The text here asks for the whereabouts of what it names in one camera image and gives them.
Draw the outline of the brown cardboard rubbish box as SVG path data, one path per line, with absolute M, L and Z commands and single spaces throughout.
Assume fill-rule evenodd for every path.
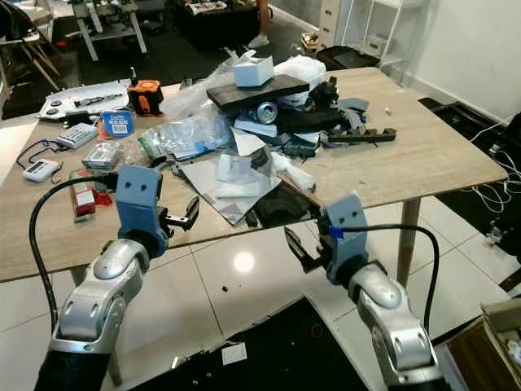
M 466 391 L 521 391 L 521 297 L 481 306 L 445 346 Z

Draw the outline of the grey paper sheet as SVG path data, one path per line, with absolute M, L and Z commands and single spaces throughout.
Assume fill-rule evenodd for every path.
M 208 159 L 179 165 L 179 170 L 228 223 L 241 221 L 253 205 L 282 182 L 291 161 L 272 152 L 257 135 L 232 128 L 234 145 Z

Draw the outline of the black crumpled bag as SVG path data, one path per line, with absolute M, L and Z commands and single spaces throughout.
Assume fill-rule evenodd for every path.
M 289 182 L 280 182 L 253 205 L 251 213 L 261 227 L 272 228 L 317 218 L 319 205 Z

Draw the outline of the white rolled wrapper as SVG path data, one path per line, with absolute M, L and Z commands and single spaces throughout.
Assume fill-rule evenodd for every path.
M 273 170 L 277 175 L 286 176 L 298 189 L 315 193 L 317 190 L 315 178 L 308 172 L 294 166 L 289 156 L 281 152 L 271 152 L 270 156 L 273 161 Z

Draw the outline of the clear crumpled plastic bag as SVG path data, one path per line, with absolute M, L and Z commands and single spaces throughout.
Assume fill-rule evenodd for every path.
M 148 128 L 137 141 L 149 160 L 190 160 L 230 147 L 234 137 L 223 112 L 206 101 L 192 109 L 186 118 Z

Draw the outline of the black floor mat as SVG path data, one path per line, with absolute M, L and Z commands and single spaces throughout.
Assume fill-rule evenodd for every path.
M 220 350 L 245 343 L 248 358 L 224 366 Z M 216 349 L 130 391 L 369 391 L 308 299 L 300 298 Z

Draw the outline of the wooden table leg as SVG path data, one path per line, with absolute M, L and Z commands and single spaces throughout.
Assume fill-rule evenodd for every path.
M 406 199 L 402 202 L 401 224 L 418 224 L 421 202 L 420 198 Z M 410 269 L 412 269 L 414 241 L 416 241 L 414 231 L 404 230 L 399 235 L 396 280 L 403 287 L 407 286 L 407 279 L 409 279 Z

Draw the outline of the red snack pack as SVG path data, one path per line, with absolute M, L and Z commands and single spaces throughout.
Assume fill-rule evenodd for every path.
M 111 170 L 79 168 L 68 175 L 68 179 L 103 178 Z M 73 221 L 88 222 L 94 219 L 99 208 L 108 208 L 114 204 L 111 191 L 105 182 L 82 182 L 68 188 L 73 204 Z

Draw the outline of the silver foil packet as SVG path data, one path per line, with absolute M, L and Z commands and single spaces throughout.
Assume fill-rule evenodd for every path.
M 123 160 L 124 150 L 117 141 L 99 142 L 81 159 L 83 167 L 90 170 L 112 170 Z

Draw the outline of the white paper scrap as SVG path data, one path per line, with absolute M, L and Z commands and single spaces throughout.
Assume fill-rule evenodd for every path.
M 220 350 L 221 362 L 224 366 L 242 362 L 248 358 L 248 349 L 245 343 L 227 344 Z

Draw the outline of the blue and white box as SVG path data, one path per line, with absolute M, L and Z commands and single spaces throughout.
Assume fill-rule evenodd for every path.
M 135 131 L 135 114 L 128 109 L 109 109 L 101 112 L 101 134 L 105 138 L 125 138 Z

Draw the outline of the silver drink can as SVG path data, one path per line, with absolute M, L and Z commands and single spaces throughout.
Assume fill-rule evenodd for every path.
M 250 114 L 256 122 L 271 125 L 277 120 L 279 107 L 274 101 L 264 101 L 253 108 Z

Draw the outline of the orange and black device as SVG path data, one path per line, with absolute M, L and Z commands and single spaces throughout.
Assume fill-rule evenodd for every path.
M 130 107 L 140 118 L 161 118 L 164 113 L 160 104 L 164 100 L 159 81 L 140 81 L 133 79 L 126 92 Z

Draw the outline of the black power strip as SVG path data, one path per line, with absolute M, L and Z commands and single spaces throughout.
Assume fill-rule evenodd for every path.
M 346 128 L 336 127 L 321 135 L 320 141 L 324 144 L 376 144 L 394 141 L 397 137 L 395 128 Z

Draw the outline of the flat black board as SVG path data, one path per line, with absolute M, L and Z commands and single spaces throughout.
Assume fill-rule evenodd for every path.
M 206 96 L 225 114 L 238 114 L 242 109 L 256 108 L 263 102 L 274 101 L 288 94 L 308 93 L 307 81 L 286 74 L 274 75 L 257 88 L 239 88 L 234 82 L 208 88 Z

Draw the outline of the white keypad device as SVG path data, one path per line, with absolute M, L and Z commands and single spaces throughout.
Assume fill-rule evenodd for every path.
M 55 138 L 56 144 L 63 148 L 78 149 L 86 143 L 96 140 L 98 137 L 97 127 L 90 124 L 76 124 L 66 128 Z

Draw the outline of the light wooden table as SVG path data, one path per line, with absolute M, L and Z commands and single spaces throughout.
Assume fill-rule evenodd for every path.
M 376 126 L 397 130 L 378 146 L 319 152 L 302 169 L 316 179 L 317 197 L 357 191 L 370 217 L 396 218 L 406 199 L 484 185 L 506 171 L 429 112 L 376 68 L 336 72 L 339 90 L 370 102 Z M 50 334 L 49 308 L 28 242 L 31 209 L 48 186 L 34 185 L 11 166 L 0 190 L 1 391 L 31 391 Z M 192 238 L 172 241 L 153 261 L 142 291 L 130 303 L 116 343 L 124 387 L 159 375 L 178 355 L 198 353 L 305 297 L 351 342 L 361 361 L 361 320 L 343 289 L 319 272 L 304 273 L 280 230 L 230 225 L 208 202 L 200 204 Z

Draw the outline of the white handheld meter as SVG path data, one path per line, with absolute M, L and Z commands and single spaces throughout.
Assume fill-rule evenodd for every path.
M 23 168 L 22 176 L 23 179 L 30 180 L 30 182 L 48 182 L 60 168 L 62 168 L 62 164 L 58 161 L 40 159 Z

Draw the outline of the blue-grey plastic part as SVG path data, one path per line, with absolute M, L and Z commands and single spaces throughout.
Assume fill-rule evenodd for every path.
M 347 98 L 335 102 L 334 108 L 339 109 L 343 118 L 344 130 L 358 131 L 366 129 L 366 112 L 370 102 L 364 99 Z

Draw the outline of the small white box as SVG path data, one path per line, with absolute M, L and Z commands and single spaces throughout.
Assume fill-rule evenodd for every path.
M 260 88 L 274 77 L 272 57 L 242 59 L 232 67 L 234 82 L 238 88 Z

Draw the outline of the white plastic panel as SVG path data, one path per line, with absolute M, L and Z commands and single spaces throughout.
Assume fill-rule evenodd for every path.
M 127 88 L 130 79 L 94 83 L 61 90 L 45 97 L 37 118 L 48 121 L 61 121 L 75 112 L 100 114 L 111 109 L 126 108 L 128 105 Z

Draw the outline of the black bulky gadget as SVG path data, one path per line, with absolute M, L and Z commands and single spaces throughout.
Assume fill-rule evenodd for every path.
M 319 83 L 309 93 L 310 107 L 316 109 L 328 109 L 339 103 L 339 90 L 336 85 L 338 79 L 331 76 L 327 81 Z

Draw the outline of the white plastic bag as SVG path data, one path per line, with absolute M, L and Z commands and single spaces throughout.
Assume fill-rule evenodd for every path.
M 326 81 L 325 64 L 305 55 L 295 55 L 284 62 L 275 64 L 273 72 L 277 75 L 290 75 L 306 81 L 310 85 L 310 89 L 316 88 L 319 83 Z

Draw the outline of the black low table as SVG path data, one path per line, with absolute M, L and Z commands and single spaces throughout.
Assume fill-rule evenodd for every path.
M 222 10 L 194 14 L 187 0 L 168 0 L 173 23 L 197 50 L 216 50 L 247 45 L 258 33 L 256 0 L 223 1 Z

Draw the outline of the black floor bag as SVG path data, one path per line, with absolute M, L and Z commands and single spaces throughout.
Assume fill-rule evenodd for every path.
M 379 59 L 377 59 L 377 57 L 364 55 L 364 53 L 357 51 L 357 49 L 345 46 L 321 49 L 316 53 L 315 59 L 324 64 L 326 71 L 379 66 Z

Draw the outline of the person's bare leg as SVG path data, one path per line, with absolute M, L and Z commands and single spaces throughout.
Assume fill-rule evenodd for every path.
M 256 11 L 258 30 L 256 37 L 254 37 L 247 45 L 247 48 L 249 49 L 258 49 L 270 44 L 268 36 L 268 27 L 272 16 L 270 0 L 256 0 Z

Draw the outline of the small brown floor box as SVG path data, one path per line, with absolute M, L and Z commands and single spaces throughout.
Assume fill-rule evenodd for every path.
M 320 50 L 319 36 L 315 31 L 312 33 L 302 33 L 300 39 L 301 51 L 305 53 L 313 53 Z

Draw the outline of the grey metal workbench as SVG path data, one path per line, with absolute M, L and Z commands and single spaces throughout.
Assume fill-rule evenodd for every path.
M 133 37 L 142 55 L 148 49 L 138 21 L 138 7 L 135 0 L 64 0 L 72 8 L 76 23 L 81 31 L 90 59 L 97 62 L 98 52 L 94 42 L 122 40 Z

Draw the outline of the wooden chair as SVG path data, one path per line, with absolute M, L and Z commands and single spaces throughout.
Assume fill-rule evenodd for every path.
M 12 47 L 12 52 L 21 52 L 30 64 L 37 69 L 51 86 L 53 92 L 62 90 L 62 86 L 56 82 L 55 76 L 60 76 L 59 71 L 52 63 L 50 56 L 42 47 L 55 46 L 40 30 L 40 19 L 45 14 L 35 12 L 36 7 L 19 7 L 18 4 L 8 0 L 0 0 L 0 38 L 1 46 Z

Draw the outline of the white shelf unit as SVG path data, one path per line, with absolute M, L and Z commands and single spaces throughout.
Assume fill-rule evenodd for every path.
M 349 47 L 376 68 L 405 78 L 432 0 L 320 0 L 317 48 Z

